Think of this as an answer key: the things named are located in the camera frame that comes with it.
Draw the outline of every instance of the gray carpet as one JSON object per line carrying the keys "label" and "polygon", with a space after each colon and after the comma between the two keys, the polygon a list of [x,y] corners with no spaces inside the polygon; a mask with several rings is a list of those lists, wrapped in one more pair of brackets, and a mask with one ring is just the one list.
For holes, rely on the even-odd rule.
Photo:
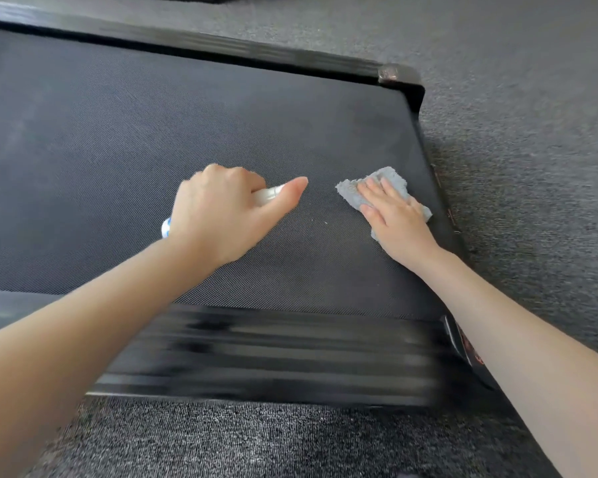
{"label": "gray carpet", "polygon": [[[417,67],[477,270],[598,351],[598,0],[10,0]],[[89,398],[31,477],[550,477],[500,416]]]}

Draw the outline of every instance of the cleaning rag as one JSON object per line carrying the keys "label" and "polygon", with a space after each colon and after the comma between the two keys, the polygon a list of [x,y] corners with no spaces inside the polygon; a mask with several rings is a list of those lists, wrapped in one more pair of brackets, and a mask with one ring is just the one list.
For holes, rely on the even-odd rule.
{"label": "cleaning rag", "polygon": [[[359,210],[362,204],[367,204],[368,206],[372,206],[357,190],[356,186],[362,182],[366,181],[369,178],[373,178],[375,181],[379,182],[382,178],[386,178],[391,184],[392,187],[399,192],[399,194],[403,198],[408,198],[409,194],[407,193],[407,182],[403,179],[399,174],[394,170],[394,168],[387,167],[381,168],[377,171],[374,171],[371,175],[368,175],[364,178],[357,179],[357,180],[345,180],[341,183],[336,185],[337,192],[342,196],[344,200],[348,202],[348,204]],[[432,217],[432,212],[430,208],[427,206],[423,207],[423,218],[427,222]],[[377,236],[374,233],[374,230],[370,233],[370,235],[376,240]]]}

